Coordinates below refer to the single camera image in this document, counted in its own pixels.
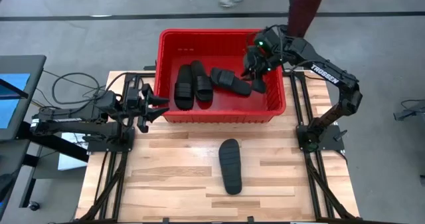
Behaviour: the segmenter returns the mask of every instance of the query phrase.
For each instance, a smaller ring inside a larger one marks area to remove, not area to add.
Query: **sneaker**
[[[230,8],[230,7],[234,7],[237,3],[241,1],[243,0],[220,0],[220,5],[222,7]]]

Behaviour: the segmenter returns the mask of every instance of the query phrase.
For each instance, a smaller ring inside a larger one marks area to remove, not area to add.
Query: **red basket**
[[[174,102],[174,84],[179,68],[199,60],[209,75],[211,68],[233,70],[239,76],[243,69],[247,36],[258,29],[167,29],[159,38],[155,95],[168,97],[170,110],[164,114],[168,122],[268,122],[286,108],[282,69],[269,72],[264,81],[267,93],[252,91],[249,97],[214,88],[210,106],[195,103],[183,111]]]

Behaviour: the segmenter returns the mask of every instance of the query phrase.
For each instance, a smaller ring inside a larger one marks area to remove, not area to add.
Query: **gray floor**
[[[288,0],[245,0],[231,11],[287,11]],[[425,0],[323,0],[320,11],[425,11]],[[0,16],[128,15],[229,12],[217,0],[2,0]],[[110,70],[139,70],[155,63],[158,37],[168,28],[248,28],[286,19],[195,19],[144,21],[1,22],[0,55],[44,54],[45,69],[57,74],[87,72],[105,83]],[[361,81],[358,114],[342,118],[349,171],[365,219],[423,223],[425,124],[413,117],[395,122],[401,100],[424,98],[425,17],[317,18],[306,39],[317,52]],[[50,99],[54,77],[43,74],[39,88]],[[85,78],[78,81],[91,84]],[[337,90],[329,87],[332,101]],[[58,85],[60,100],[79,99],[79,86]],[[36,93],[35,98],[45,102]],[[36,112],[31,108],[29,118]],[[18,209],[23,168],[2,223],[69,221],[83,176],[42,180],[32,200],[42,209]]]

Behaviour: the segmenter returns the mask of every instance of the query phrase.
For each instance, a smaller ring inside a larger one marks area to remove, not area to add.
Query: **person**
[[[233,7],[243,0],[220,0],[223,7]],[[292,0],[288,15],[288,35],[304,37],[313,21],[321,0]]]

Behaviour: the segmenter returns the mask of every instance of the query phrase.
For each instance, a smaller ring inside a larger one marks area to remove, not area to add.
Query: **black slipper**
[[[210,102],[213,100],[213,86],[205,72],[204,66],[198,60],[191,63],[193,76],[193,89],[199,101]]]
[[[251,94],[250,84],[237,78],[233,71],[212,68],[210,77],[212,83],[220,88],[230,90],[243,96],[249,96]]]
[[[174,102],[181,110],[190,110],[193,107],[192,68],[188,64],[179,69],[177,82],[174,84]]]
[[[240,193],[242,191],[242,178],[238,142],[234,139],[224,141],[218,150],[218,158],[220,159],[221,175],[226,192],[231,195]]]

